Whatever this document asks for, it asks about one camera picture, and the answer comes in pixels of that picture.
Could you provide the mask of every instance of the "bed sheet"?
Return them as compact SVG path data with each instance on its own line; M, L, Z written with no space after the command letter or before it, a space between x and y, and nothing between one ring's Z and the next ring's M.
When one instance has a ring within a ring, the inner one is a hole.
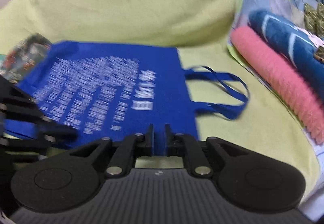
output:
M207 65L231 72L251 92L247 109L236 121L198 117L200 138L217 136L293 165L306 179L305 199L319 178L319 163L286 107L229 54L226 44L235 10L235 0L12 0L0 11L0 53L36 32L51 42L177 46L183 67ZM239 103L214 83L190 81L188 87L193 100Z

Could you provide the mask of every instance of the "blue strap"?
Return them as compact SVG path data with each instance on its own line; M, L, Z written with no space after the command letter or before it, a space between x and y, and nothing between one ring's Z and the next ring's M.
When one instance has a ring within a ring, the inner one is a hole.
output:
M210 72L203 72L203 71L195 71L197 68L205 68ZM218 81L225 89L226 92L231 95L232 97L240 100L243 102L241 105L227 105L227 104L216 104L216 103L209 103L209 102L200 102L194 101L194 109L196 113L206 113L206 112L217 112L224 115L228 119L236 119L244 108L247 105L247 102L250 97L250 93L248 91L247 85L237 76L226 73L226 72L215 72L210 67L207 66L200 66L200 67L193 67L191 69L187 69L184 72L186 79L201 79L201 80L210 80L210 81ZM240 93L231 87L229 87L224 81L239 81L243 84L245 89L247 90L247 96L243 93Z

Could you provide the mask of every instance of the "black circular pad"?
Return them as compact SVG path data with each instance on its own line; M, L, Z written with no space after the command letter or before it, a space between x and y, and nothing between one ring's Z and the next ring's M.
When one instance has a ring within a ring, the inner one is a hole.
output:
M259 154L229 158L217 182L231 203L260 213L296 207L305 190L297 169Z
M38 187L57 190L66 187L72 180L72 174L64 169L46 169L36 174L34 181Z
M19 203L53 213L82 204L99 188L98 173L84 159L44 159L19 170L11 180Z

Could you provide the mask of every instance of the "folded cloth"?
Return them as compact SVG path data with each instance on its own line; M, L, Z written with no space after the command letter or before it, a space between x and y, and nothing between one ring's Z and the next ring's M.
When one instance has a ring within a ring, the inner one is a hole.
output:
M321 45L317 44L316 38L320 39L284 17L265 10L252 12L249 20L251 28L298 69L324 102L324 64L313 56Z
M231 41L304 123L317 143L324 142L324 106L312 88L283 56L248 26L236 29Z

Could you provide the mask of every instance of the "ribbed gray surface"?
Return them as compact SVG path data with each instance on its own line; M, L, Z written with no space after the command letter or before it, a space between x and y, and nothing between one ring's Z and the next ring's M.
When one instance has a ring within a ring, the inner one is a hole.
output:
M132 169L124 178L107 180L79 208L55 214L21 208L11 219L17 224L311 223L297 210L272 215L244 211L223 199L211 181L193 178L185 169Z

